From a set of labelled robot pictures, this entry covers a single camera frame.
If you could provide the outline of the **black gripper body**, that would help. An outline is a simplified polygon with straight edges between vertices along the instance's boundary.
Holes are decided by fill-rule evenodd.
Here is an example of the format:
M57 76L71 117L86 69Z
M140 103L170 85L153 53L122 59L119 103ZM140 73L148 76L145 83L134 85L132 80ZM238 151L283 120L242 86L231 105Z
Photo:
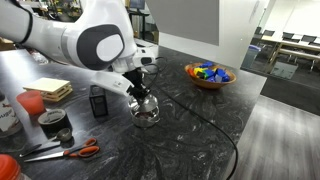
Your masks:
M131 96L135 99L144 99L148 95L149 89L142 82L140 68L126 72L123 76L131 82L127 90Z

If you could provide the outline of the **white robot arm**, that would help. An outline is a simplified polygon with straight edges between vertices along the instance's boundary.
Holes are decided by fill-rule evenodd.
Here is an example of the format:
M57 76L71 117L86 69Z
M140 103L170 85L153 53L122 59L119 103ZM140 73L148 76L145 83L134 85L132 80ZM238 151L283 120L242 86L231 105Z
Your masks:
M92 83L143 99L150 88L140 70L155 62L152 50L137 46L122 0L80 0L74 22L46 20L17 0L0 0L0 36L46 57L95 72Z

